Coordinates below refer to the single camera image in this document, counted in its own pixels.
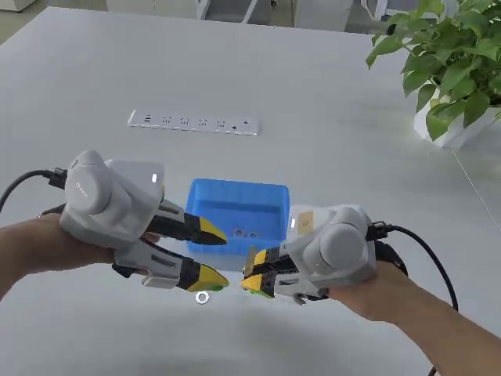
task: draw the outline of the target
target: blue plastic box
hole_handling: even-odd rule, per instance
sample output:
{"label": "blue plastic box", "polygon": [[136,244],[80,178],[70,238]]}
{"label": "blue plastic box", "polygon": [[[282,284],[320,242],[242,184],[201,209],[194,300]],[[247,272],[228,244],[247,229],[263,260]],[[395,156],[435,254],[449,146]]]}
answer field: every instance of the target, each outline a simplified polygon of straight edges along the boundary
{"label": "blue plastic box", "polygon": [[188,242],[188,248],[206,254],[246,255],[251,245],[258,251],[275,247],[286,238],[289,207],[286,186],[195,179],[185,211],[208,219],[225,233],[228,243]]}

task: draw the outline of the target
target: white furniture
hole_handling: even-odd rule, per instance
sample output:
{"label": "white furniture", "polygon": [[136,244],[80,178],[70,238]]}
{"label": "white furniture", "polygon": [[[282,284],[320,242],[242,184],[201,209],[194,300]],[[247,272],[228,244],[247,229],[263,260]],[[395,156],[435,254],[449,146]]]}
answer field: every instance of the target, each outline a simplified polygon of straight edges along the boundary
{"label": "white furniture", "polygon": [[[405,53],[369,72],[370,49],[369,35],[49,8],[0,46],[1,185],[96,149],[164,163],[167,195],[180,205],[197,177],[286,184],[294,203],[361,204],[373,219],[428,241],[463,312],[501,335],[501,236],[454,155],[414,133],[415,99],[404,99],[398,73]],[[126,126],[134,109],[165,107],[252,113],[262,132]],[[62,200],[33,179],[12,195],[0,226]],[[397,235],[389,243],[416,282],[447,299],[419,246]],[[234,284],[203,306],[179,289],[124,280],[109,266],[30,276],[0,305],[2,371],[423,376],[429,369],[389,325],[336,302],[299,307],[248,295],[240,275],[228,276]]]}
{"label": "white furniture", "polygon": [[0,0],[0,10],[14,10],[19,12],[35,0]]}

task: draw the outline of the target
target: black cable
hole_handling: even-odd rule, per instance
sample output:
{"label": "black cable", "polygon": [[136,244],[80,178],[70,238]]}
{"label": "black cable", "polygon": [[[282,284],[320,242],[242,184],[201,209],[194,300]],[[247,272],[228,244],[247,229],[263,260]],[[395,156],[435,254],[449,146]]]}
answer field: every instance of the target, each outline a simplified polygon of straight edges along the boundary
{"label": "black cable", "polygon": [[47,179],[51,179],[53,172],[49,170],[34,170],[27,172],[26,174],[20,176],[16,180],[13,181],[13,183],[7,187],[5,190],[4,194],[2,195],[2,198],[0,198],[0,212],[2,212],[3,207],[5,205],[5,202],[9,198],[10,194],[25,180],[28,180],[29,178],[33,178],[35,176],[42,176]]}
{"label": "black cable", "polygon": [[[440,272],[440,274],[442,275],[442,278],[444,279],[445,285],[447,286],[447,290],[449,290],[449,295],[451,297],[452,307],[456,311],[459,312],[460,308],[459,308],[459,305],[457,302],[456,292],[454,291],[454,287],[452,285],[452,282],[451,282],[449,276],[447,275],[447,272],[445,271],[444,266],[442,265],[442,263],[438,259],[437,255],[431,250],[430,246],[423,239],[421,239],[415,233],[413,233],[411,230],[408,230],[404,227],[386,225],[385,228],[388,232],[398,231],[400,233],[404,233],[405,235],[413,238],[416,242],[418,242],[420,244],[421,247],[424,248],[424,250],[428,253],[428,255],[433,260],[434,264],[437,266],[438,271]],[[430,372],[428,373],[428,376],[434,376],[436,373],[437,373],[437,369],[435,367],[433,367],[433,368],[431,368]]]}

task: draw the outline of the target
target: washer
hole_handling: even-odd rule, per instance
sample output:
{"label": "washer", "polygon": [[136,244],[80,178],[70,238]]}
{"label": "washer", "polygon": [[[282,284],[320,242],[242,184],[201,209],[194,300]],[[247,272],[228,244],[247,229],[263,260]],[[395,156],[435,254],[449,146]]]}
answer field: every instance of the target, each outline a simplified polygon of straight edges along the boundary
{"label": "washer", "polygon": [[205,304],[205,303],[207,303],[209,301],[210,297],[211,296],[209,295],[208,292],[206,292],[206,291],[199,291],[195,295],[195,301],[198,304]]}

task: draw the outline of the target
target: power strip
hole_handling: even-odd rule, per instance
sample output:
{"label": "power strip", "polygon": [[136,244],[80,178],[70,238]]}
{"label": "power strip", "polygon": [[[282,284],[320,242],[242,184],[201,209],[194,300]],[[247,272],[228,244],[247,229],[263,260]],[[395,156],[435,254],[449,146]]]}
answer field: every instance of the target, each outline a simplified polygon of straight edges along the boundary
{"label": "power strip", "polygon": [[203,115],[155,113],[134,110],[128,119],[131,127],[177,129],[181,131],[230,133],[257,136],[259,121],[250,117],[209,117]]}

